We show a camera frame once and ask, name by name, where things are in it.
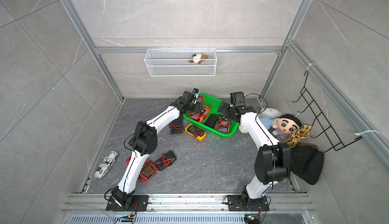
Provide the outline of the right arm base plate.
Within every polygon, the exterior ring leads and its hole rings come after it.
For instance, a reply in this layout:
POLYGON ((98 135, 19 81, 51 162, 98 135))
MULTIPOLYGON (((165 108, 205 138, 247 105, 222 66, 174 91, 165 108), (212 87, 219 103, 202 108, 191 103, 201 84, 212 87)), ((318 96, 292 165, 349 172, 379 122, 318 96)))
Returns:
POLYGON ((265 196, 260 199, 250 199, 245 195, 227 195, 223 203, 228 206, 229 211, 269 211, 269 204, 265 196))

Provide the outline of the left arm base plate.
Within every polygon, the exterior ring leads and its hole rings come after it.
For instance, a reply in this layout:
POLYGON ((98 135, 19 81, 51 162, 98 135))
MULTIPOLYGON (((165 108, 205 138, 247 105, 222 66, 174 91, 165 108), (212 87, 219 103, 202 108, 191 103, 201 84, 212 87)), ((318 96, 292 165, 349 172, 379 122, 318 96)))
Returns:
POLYGON ((106 211, 146 211, 149 203, 149 195, 134 195, 126 200, 124 207, 120 207, 113 197, 109 198, 106 211))

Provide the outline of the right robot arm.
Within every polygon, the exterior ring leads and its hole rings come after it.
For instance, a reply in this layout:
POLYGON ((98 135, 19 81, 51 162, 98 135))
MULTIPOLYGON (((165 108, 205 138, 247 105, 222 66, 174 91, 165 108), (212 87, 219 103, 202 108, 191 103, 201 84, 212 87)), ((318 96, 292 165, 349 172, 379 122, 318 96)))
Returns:
POLYGON ((242 204, 247 209, 265 201, 265 193, 291 173, 291 149, 275 138, 263 124, 259 114, 245 103, 243 92, 230 94, 228 117, 243 126, 255 142, 258 152, 254 164, 255 176, 242 191, 242 204))

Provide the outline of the red multimeter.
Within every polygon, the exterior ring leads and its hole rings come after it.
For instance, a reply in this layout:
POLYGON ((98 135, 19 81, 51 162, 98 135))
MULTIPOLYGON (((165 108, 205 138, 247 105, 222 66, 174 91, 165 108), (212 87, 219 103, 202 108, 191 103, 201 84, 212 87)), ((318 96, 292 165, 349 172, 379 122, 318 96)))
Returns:
POLYGON ((188 112, 188 117, 190 119, 199 122, 203 114, 202 113, 203 108, 204 105, 202 103, 196 103, 192 111, 188 112))

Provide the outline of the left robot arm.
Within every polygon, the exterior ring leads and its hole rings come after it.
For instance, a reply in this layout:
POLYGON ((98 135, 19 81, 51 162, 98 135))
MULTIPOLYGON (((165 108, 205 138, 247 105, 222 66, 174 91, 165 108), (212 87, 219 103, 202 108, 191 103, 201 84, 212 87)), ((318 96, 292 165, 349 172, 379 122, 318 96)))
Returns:
POLYGON ((196 88, 192 91, 184 91, 183 95, 173 101, 162 113, 146 122, 137 123, 134 135, 128 142, 132 151, 130 163, 118 185, 112 189, 109 203, 114 203, 122 209, 133 206, 132 196, 137 179, 149 155, 157 148, 158 133, 187 111, 193 111, 199 95, 200 91, 196 88))

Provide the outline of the orange multimeter with leads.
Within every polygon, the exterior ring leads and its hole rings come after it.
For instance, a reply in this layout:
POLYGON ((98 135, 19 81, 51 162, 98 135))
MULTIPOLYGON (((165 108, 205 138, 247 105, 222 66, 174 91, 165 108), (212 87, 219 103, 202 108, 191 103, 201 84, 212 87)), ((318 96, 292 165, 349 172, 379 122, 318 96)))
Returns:
POLYGON ((211 110, 210 106, 203 106, 203 109, 200 114, 199 122, 202 123, 208 116, 209 112, 211 110))

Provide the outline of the orange grey Victor multimeter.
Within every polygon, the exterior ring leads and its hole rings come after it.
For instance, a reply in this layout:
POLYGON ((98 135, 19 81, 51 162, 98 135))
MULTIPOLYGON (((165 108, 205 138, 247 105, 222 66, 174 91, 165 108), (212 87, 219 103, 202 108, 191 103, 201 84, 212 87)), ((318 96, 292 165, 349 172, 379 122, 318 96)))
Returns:
POLYGON ((216 130, 222 134, 229 134, 231 126, 231 120, 225 117, 219 117, 216 122, 216 130))

